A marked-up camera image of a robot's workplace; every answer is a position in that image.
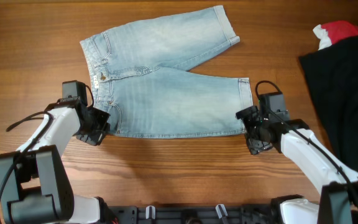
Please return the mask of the light blue denim shorts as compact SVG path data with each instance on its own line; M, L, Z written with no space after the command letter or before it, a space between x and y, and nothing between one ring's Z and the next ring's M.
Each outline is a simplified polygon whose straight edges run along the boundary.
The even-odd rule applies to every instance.
M109 113L109 133L147 139L244 133L236 113L252 105L249 79L192 72L239 41L222 5L82 40L94 105Z

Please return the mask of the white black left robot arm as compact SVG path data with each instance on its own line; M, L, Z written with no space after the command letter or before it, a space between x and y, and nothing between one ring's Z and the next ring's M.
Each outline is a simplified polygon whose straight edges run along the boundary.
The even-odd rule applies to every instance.
M0 154L0 223L118 223L102 198L74 195L61 160L72 136L101 144L109 114L76 101L50 104L25 120L41 115L25 144Z

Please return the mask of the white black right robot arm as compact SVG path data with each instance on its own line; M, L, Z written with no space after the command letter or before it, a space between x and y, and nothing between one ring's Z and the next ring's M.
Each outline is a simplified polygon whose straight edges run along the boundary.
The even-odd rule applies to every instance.
M319 203L290 195L271 201L274 223L358 223L358 172L326 149L301 119L286 111L263 113L256 106L236 113L244 123L251 154L275 148L306 175Z

